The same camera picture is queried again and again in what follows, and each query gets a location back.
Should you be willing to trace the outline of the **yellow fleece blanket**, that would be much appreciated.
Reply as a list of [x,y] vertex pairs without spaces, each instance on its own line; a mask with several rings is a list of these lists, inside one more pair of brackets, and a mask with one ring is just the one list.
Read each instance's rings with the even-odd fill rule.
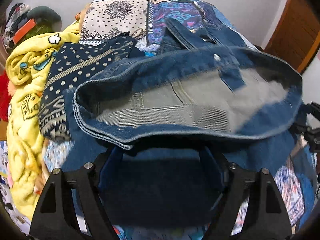
[[59,49],[79,39],[79,23],[74,22],[61,32],[23,41],[5,64],[9,81],[16,88],[8,107],[8,165],[13,181],[10,192],[14,205],[28,219],[32,219],[41,193],[36,181],[42,173],[44,136],[38,121],[42,93]]

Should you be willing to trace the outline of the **patchwork blue quilt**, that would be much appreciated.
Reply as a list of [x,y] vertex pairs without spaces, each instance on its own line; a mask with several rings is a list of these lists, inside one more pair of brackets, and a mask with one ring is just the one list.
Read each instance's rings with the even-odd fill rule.
[[[142,57],[156,56],[164,37],[165,21],[168,18],[177,20],[192,33],[202,35],[203,40],[206,42],[212,43],[215,39],[225,41],[228,37],[231,37],[235,39],[236,46],[259,51],[249,45],[231,27],[230,23],[216,7],[199,0],[95,0],[85,13],[79,42],[104,42],[120,34],[128,33],[129,37],[137,41],[136,47],[145,53]],[[310,164],[305,151],[297,151],[295,149],[300,142],[300,135],[306,130],[306,116],[311,112],[311,109],[311,105],[305,105],[302,102],[296,119],[289,128],[295,144],[283,165],[276,172],[271,172],[268,168],[263,167],[268,169],[274,178],[285,206],[290,199],[284,188],[284,178],[289,175],[293,175],[298,181],[306,179],[307,184],[302,187],[303,195],[311,197],[314,192],[313,166]],[[68,155],[74,147],[72,136],[69,140],[60,141],[71,142],[72,146],[67,153]],[[52,161],[55,164],[53,169],[62,169],[67,155],[52,157]],[[296,222],[292,218],[292,214],[297,212],[299,215],[305,215],[303,207],[303,201],[291,208],[286,207],[291,231],[293,224]],[[121,226],[112,222],[111,224],[119,237],[118,239],[203,239],[210,222],[199,226],[175,228]]]

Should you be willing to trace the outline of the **blue denim jacket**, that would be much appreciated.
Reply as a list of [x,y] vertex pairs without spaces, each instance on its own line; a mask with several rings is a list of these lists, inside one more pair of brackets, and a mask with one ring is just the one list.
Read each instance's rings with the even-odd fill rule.
[[276,172],[295,144],[302,77],[289,64],[165,24],[156,56],[114,62],[64,93],[74,147],[62,169],[108,155],[98,191],[116,225],[207,224],[224,189],[219,154]]

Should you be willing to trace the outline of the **dark green pillow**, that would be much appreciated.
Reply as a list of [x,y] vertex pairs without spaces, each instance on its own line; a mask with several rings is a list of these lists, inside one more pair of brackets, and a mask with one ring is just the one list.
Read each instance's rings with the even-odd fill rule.
[[53,31],[58,32],[62,27],[61,16],[47,6],[38,6],[27,13],[27,19],[34,19],[36,23],[46,23],[52,27]]

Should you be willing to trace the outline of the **brown wooden door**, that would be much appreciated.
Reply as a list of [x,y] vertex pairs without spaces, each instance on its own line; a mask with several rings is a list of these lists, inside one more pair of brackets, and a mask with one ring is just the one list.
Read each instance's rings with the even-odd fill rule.
[[279,57],[302,74],[319,49],[319,20],[306,0],[287,0],[264,52]]

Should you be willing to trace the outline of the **navy dotted bandana cloth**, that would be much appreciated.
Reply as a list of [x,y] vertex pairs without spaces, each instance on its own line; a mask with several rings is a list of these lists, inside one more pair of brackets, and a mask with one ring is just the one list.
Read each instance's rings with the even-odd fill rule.
[[104,42],[64,43],[54,56],[44,86],[38,115],[41,134],[53,141],[69,140],[63,92],[78,87],[114,61],[144,56],[136,44],[128,33]]

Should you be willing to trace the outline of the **red plush toy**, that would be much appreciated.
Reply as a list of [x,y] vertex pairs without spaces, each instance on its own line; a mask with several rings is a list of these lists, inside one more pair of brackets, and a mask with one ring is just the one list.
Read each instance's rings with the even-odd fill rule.
[[4,71],[0,79],[0,118],[6,122],[8,121],[8,107],[11,101],[11,96],[8,94],[8,84],[9,79]]

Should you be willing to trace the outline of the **orange shoe box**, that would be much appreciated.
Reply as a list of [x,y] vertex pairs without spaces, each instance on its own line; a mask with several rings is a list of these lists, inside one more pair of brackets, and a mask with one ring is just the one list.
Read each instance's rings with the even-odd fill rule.
[[15,36],[12,38],[13,43],[17,44],[23,36],[25,36],[33,27],[35,27],[36,22],[33,18],[28,20],[18,31],[16,32]]

